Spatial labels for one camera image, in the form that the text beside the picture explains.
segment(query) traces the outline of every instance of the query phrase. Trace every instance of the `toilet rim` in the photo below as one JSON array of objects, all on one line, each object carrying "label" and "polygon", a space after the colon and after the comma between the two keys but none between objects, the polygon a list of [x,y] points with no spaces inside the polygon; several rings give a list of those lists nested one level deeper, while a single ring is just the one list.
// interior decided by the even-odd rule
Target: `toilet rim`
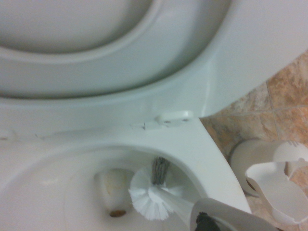
[{"label": "toilet rim", "polygon": [[48,160],[49,157],[52,159],[72,150],[81,151],[81,147],[83,150],[88,150],[89,147],[93,149],[102,146],[130,146],[142,150],[154,150],[155,153],[165,155],[192,182],[195,184],[199,182],[195,187],[200,195],[207,195],[230,206],[251,212],[235,175],[199,119],[193,119],[174,128],[150,131],[111,128],[104,133],[99,130],[69,132],[42,139],[43,141],[37,138],[29,142],[13,142],[11,146],[8,143],[7,148],[3,146],[3,153],[0,156],[1,190],[40,160]]}]

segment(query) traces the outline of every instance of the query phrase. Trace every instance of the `black object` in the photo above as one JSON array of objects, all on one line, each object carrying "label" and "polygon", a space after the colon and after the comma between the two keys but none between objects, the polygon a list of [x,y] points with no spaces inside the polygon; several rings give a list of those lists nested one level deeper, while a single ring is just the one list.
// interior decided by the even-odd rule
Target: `black object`
[{"label": "black object", "polygon": [[195,231],[221,231],[214,219],[207,213],[200,212],[196,222],[197,228]]}]

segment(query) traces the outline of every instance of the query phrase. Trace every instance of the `toilet brush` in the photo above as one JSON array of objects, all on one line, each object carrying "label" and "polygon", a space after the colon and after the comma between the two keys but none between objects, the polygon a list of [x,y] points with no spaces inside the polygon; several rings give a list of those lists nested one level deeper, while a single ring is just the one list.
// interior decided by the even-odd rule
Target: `toilet brush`
[{"label": "toilet brush", "polygon": [[175,212],[189,226],[193,203],[183,200],[182,186],[168,187],[170,162],[155,158],[151,167],[137,171],[130,182],[130,196],[137,212],[148,220],[165,220]]}]

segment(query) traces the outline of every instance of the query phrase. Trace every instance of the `toilet brush handle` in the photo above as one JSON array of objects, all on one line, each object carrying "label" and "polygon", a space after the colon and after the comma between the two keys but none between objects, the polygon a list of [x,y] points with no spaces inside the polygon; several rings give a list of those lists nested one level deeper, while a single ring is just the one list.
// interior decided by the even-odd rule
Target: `toilet brush handle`
[{"label": "toilet brush handle", "polygon": [[175,196],[158,186],[151,187],[151,191],[158,197],[160,197],[166,204],[168,204],[181,220],[190,227],[190,219],[193,208],[193,203],[182,199],[181,197]]}]

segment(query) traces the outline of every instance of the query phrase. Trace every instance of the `beige marble tile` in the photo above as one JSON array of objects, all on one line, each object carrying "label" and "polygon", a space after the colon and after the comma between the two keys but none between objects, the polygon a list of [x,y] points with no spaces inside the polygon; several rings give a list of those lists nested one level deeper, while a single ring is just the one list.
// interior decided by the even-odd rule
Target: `beige marble tile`
[{"label": "beige marble tile", "polygon": [[308,51],[268,80],[274,108],[308,105]]},{"label": "beige marble tile", "polygon": [[234,145],[243,140],[277,140],[274,116],[271,112],[205,117],[201,122],[225,156],[229,155]]},{"label": "beige marble tile", "polygon": [[275,226],[279,229],[282,229],[284,231],[300,231],[298,225],[284,225],[284,224],[278,223],[271,216],[271,214],[266,210],[266,208],[262,204],[262,201],[260,200],[260,198],[253,197],[253,196],[247,196],[246,198],[247,198],[247,201],[249,203],[249,206],[250,206],[250,209],[251,209],[253,215],[266,220],[267,222],[269,222],[273,226]]},{"label": "beige marble tile", "polygon": [[216,115],[233,115],[268,110],[271,110],[271,104],[268,88],[264,82],[238,101],[218,112]]},{"label": "beige marble tile", "polygon": [[298,168],[290,178],[295,184],[301,187],[302,190],[308,195],[308,166]]},{"label": "beige marble tile", "polygon": [[275,111],[277,132],[281,140],[308,145],[308,107]]}]

